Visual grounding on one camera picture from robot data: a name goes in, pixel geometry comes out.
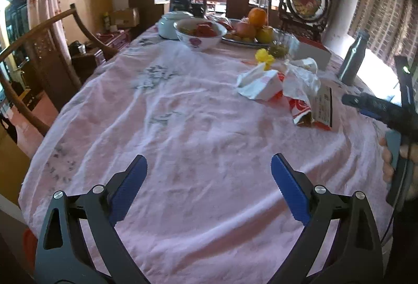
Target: white box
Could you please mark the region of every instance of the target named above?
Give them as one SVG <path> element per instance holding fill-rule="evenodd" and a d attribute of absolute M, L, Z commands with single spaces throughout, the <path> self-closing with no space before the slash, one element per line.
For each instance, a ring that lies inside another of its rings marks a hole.
<path fill-rule="evenodd" d="M 322 71 L 325 71 L 331 59 L 331 52 L 324 45 L 303 37 L 296 37 L 292 55 L 293 60 L 312 58 Z"/>

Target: pink tablecloth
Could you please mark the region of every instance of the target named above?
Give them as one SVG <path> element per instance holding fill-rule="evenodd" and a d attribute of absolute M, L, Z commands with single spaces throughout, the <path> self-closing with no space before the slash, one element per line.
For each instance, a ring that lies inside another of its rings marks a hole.
<path fill-rule="evenodd" d="M 191 52 L 150 29 L 98 68 L 62 109 L 25 178 L 19 203 L 35 235 L 54 191 L 85 193 L 141 154 L 148 176 L 116 230 L 149 280 L 264 284 L 302 231 L 270 173 L 277 152 L 313 184 L 365 192 L 382 233 L 390 213 L 383 127 L 341 104 L 357 90 L 335 82 L 338 62 L 321 73 L 334 94 L 326 132 L 295 126 L 285 99 L 239 95 L 237 76 L 252 67 L 242 61 L 253 59 L 254 50 L 225 44 Z M 324 261 L 321 254 L 313 271 Z"/>

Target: metal water bottle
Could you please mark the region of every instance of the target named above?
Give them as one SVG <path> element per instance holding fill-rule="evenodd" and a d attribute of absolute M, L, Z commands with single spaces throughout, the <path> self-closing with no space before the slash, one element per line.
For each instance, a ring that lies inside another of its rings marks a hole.
<path fill-rule="evenodd" d="M 360 29 L 357 33 L 357 38 L 348 49 L 344 62 L 337 73 L 337 78 L 344 84 L 351 86 L 354 83 L 357 72 L 363 62 L 364 54 L 366 53 L 367 41 L 369 41 L 370 34 Z"/>

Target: flower design on bowl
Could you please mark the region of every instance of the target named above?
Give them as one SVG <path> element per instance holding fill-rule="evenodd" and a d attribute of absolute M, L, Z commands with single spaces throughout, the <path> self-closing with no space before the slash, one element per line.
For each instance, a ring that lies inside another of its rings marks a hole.
<path fill-rule="evenodd" d="M 193 48 L 199 48 L 200 44 L 202 43 L 202 41 L 199 38 L 190 38 L 189 42 Z"/>

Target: bowl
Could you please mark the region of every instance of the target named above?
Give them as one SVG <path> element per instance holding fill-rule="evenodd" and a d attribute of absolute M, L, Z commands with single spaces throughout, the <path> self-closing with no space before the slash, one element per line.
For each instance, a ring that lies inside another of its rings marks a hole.
<path fill-rule="evenodd" d="M 215 37 L 196 37 L 194 35 L 189 35 L 183 32 L 180 32 L 179 29 L 196 29 L 197 25 L 202 23 L 210 22 L 212 23 L 212 28 L 216 32 L 217 36 Z M 176 29 L 178 39 L 188 46 L 193 51 L 203 51 L 208 48 L 215 47 L 222 37 L 227 33 L 227 29 L 221 24 L 218 24 L 212 20 L 206 20 L 202 18 L 189 18 L 177 21 L 174 23 L 174 28 Z"/>

